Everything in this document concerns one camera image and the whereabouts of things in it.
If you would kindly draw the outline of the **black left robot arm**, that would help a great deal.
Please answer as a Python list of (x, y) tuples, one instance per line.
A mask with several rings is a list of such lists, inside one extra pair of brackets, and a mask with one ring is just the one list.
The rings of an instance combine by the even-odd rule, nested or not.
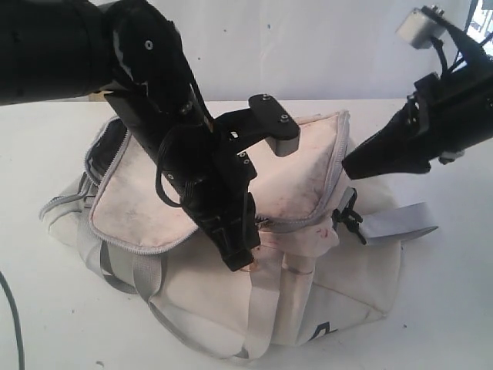
[(103, 92), (154, 162), (154, 191), (237, 271), (260, 243), (240, 154), (260, 141), (253, 108), (213, 117), (174, 23), (146, 1), (3, 1), (4, 106)]

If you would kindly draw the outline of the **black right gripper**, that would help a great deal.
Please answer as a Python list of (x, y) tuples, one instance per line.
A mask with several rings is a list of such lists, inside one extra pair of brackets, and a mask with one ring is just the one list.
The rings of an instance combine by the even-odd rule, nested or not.
[(352, 180), (390, 173), (425, 174), (430, 160), (492, 138), (492, 60), (414, 83), (414, 110), (403, 106), (388, 124), (343, 159)]

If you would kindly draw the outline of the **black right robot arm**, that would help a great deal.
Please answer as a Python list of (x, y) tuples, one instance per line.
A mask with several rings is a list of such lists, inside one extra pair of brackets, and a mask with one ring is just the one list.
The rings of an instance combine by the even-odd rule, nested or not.
[(352, 150), (343, 168), (352, 180), (390, 173), (424, 174), (492, 137), (492, 61), (443, 76), (431, 73), (388, 124)]

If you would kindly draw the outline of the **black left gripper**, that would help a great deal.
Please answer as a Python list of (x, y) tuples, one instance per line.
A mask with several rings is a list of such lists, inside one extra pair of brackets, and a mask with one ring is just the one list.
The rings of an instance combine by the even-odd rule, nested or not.
[(252, 249), (260, 243), (249, 191), (257, 172), (245, 154), (259, 141), (258, 132), (204, 123), (163, 124), (153, 131), (159, 198), (193, 220), (231, 271), (253, 263)]

